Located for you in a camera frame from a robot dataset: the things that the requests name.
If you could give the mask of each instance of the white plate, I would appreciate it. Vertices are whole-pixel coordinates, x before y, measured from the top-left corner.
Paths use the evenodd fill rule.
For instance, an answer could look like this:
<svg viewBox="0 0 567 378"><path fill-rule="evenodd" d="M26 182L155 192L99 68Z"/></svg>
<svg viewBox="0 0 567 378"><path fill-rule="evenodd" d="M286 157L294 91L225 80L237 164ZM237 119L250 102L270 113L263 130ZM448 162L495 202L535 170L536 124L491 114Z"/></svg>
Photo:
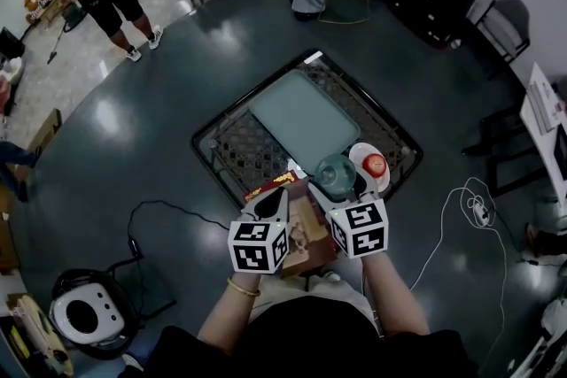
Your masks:
<svg viewBox="0 0 567 378"><path fill-rule="evenodd" d="M362 161L371 154L378 154L382 158L384 155L380 153L378 148L373 147L369 143L360 142L356 143L353 148L351 149L350 153L348 153L348 158L353 161L357 166L362 167ZM383 192L386 190L388 185L390 184L390 167L388 166L388 162L386 161L386 173L382 175L380 178L375 178L376 185L378 186L378 192Z"/></svg>

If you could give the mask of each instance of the black t-shirt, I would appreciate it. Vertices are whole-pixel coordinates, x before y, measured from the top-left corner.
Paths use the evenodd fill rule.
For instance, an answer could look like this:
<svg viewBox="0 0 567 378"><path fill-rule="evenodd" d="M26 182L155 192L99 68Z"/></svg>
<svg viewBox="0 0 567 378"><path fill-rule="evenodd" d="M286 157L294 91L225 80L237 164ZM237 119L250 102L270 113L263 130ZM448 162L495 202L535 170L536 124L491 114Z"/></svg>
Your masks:
<svg viewBox="0 0 567 378"><path fill-rule="evenodd" d="M220 376L236 370L272 376L304 374L306 369L379 378L477 376L456 332L406 333L382 341L354 306L319 297L300 297L266 310L248 325L232 357L179 328L166 328L144 376Z"/></svg>

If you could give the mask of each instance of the green floor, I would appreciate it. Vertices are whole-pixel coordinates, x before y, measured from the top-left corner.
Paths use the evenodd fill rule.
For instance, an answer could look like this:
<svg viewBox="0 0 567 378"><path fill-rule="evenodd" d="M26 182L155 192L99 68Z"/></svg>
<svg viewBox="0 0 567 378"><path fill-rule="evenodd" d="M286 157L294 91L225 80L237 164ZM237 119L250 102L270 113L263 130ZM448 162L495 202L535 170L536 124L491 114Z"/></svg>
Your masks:
<svg viewBox="0 0 567 378"><path fill-rule="evenodd" d="M371 21L344 27L298 23L288 0L213 0L168 27L158 50L142 49L146 55L138 63L118 66L45 151L30 181L32 202L13 215L22 273L40 304L48 307L61 271L105 269L129 258L128 216L142 200L166 199L225 224L235 219L237 210L199 163L190 139L309 48L323 50L357 79L423 148L422 163L386 206L389 253L411 284L439 239L449 190L469 176L485 178L482 160L465 158L460 149L478 139L483 116L511 104L513 82L488 81L491 68L470 46L433 49L382 2L373 0L371 10ZM549 206L536 203L546 189L541 181L496 200L518 242L526 221L550 218ZM509 237L501 224L496 227L508 252L506 330L484 376L501 376L532 348L543 307L563 288L555 268L518 264ZM431 328L459 331L470 357L483 363L501 329L501 246L493 233L466 222L456 198L447 207L445 229L445 242L415 294ZM140 332L132 352L143 358L168 324L197 333L232 268L226 232L178 212L144 208L134 232L146 257L146 309L171 297L179 302ZM336 268L360 287L360 263L342 258ZM118 277L136 296L135 268ZM122 369L120 361L78 354L74 363L84 376Z"/></svg>

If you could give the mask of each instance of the yellow bracelet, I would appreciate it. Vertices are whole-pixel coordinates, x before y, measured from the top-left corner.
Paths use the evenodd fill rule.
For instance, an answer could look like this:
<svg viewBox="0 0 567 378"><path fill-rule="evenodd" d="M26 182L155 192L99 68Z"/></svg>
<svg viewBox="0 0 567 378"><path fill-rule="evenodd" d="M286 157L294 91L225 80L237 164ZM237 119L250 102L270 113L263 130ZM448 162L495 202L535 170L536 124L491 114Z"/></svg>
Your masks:
<svg viewBox="0 0 567 378"><path fill-rule="evenodd" d="M260 295L260 291L256 291L256 292L251 292L248 291L247 289L243 289L242 287L240 287L239 285L236 285L232 279L228 278L227 279L227 283L230 287L232 287L233 289L235 289L236 291L240 291L240 293L244 293L245 295L247 295L248 297L258 297Z"/></svg>

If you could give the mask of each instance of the brown box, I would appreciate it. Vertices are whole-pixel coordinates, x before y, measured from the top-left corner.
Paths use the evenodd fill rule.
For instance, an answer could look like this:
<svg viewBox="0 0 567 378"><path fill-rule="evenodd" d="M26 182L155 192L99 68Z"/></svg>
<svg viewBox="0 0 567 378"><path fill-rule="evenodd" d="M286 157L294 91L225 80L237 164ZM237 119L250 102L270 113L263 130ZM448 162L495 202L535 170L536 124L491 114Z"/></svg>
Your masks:
<svg viewBox="0 0 567 378"><path fill-rule="evenodd" d="M10 225L0 219L0 271L19 267Z"/></svg>

